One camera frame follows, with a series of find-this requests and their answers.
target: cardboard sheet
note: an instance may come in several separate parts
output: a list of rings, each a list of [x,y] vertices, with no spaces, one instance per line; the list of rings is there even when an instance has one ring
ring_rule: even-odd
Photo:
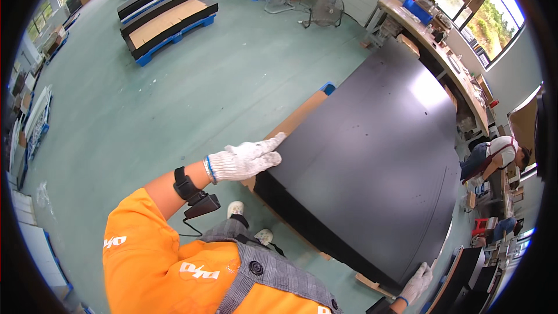
[[[159,33],[205,8],[207,8],[207,5],[200,0],[185,1],[131,32],[130,40],[137,49],[155,38]]]

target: black cable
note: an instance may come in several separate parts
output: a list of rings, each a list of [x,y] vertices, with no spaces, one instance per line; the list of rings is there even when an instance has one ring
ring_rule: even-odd
[[[193,237],[195,237],[195,238],[197,238],[197,237],[203,235],[199,230],[197,230],[196,228],[192,227],[188,222],[186,222],[186,219],[182,220],[182,222],[183,222],[185,225],[187,225],[188,227],[190,227],[190,228],[192,228],[193,230],[195,230],[196,232],[198,232],[199,235],[188,235],[188,234],[180,234],[180,233],[179,233],[178,235],[181,235],[181,236],[193,236]]]

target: white slipper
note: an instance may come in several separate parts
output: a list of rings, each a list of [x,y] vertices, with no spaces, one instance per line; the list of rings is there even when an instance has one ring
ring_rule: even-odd
[[[243,215],[244,214],[244,203],[242,201],[233,201],[227,207],[227,219],[230,219],[232,215]]]
[[[265,228],[256,233],[254,238],[258,239],[262,245],[267,246],[273,240],[273,233]]]

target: gloved hand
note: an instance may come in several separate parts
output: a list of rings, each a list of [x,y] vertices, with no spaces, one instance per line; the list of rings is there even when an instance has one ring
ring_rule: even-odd
[[[473,178],[469,179],[467,182],[469,182],[469,185],[471,185],[473,187],[480,187],[480,185],[482,185],[484,183],[484,179],[481,176],[473,177]]]
[[[238,147],[227,145],[225,150],[207,157],[215,183],[242,181],[281,163],[281,156],[274,151],[287,135],[280,132],[275,137],[260,142],[244,142]]]
[[[405,285],[405,288],[401,291],[399,297],[407,300],[407,303],[411,306],[415,303],[415,300],[420,297],[422,292],[428,288],[431,281],[432,270],[426,262],[422,262],[415,275],[412,276]]]

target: green floor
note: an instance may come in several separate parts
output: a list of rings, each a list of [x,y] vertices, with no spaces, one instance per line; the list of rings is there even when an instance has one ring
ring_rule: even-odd
[[[307,15],[299,11],[270,15],[263,0],[215,1],[214,24],[139,67],[119,33],[116,7],[124,0],[92,0],[38,81],[37,92],[52,84],[50,130],[23,191],[36,198],[47,182],[50,203],[35,204],[39,226],[50,233],[74,296],[96,313],[110,312],[101,250],[107,216],[120,200],[227,144],[261,139],[327,81],[341,84],[369,54],[359,47],[364,29],[348,17],[338,28],[303,29],[297,21]],[[286,256],[324,281],[345,312],[363,313],[379,299],[352,269],[325,261],[292,234],[240,183],[207,190],[225,207],[242,200],[251,228],[270,228]],[[194,224],[205,230],[225,214],[221,209]],[[182,218],[179,211],[169,221],[179,233],[188,232]],[[470,219],[456,207],[435,282],[453,248],[468,242]]]

